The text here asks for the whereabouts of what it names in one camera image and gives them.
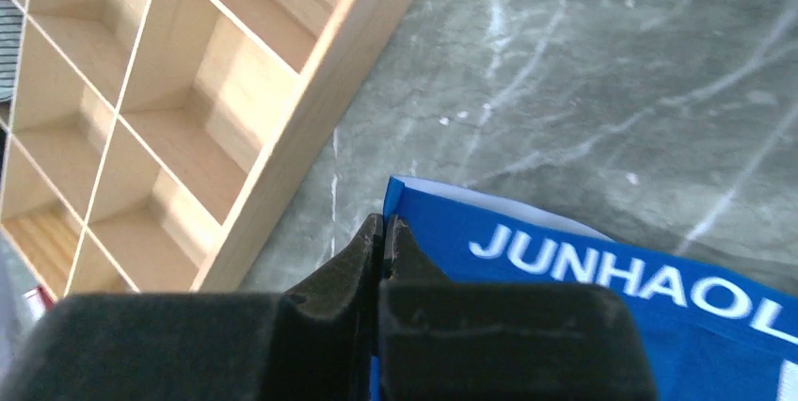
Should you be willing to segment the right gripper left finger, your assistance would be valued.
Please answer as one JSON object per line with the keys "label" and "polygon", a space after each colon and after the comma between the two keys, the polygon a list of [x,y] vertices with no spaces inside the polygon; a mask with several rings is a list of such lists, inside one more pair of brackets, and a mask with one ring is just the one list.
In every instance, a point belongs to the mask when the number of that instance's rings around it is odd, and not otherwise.
{"label": "right gripper left finger", "polygon": [[383,219],[282,293],[83,294],[34,327],[5,400],[365,400]]}

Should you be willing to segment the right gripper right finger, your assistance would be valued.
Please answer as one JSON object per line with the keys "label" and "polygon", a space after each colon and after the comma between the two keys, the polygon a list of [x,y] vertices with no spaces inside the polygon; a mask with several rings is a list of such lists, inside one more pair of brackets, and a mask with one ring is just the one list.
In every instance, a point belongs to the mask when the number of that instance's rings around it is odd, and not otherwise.
{"label": "right gripper right finger", "polygon": [[378,287],[383,400],[654,400],[622,299],[578,283],[456,282],[391,217]]}

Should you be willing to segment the blue underwear white trim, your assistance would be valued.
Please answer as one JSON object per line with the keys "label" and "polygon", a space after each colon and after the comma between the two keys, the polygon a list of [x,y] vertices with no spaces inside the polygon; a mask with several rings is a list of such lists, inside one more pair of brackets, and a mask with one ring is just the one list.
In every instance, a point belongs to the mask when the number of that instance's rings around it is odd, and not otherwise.
{"label": "blue underwear white trim", "polygon": [[393,176],[386,216],[457,282],[579,282],[627,304],[662,400],[793,400],[797,299],[718,265],[615,242],[576,220]]}

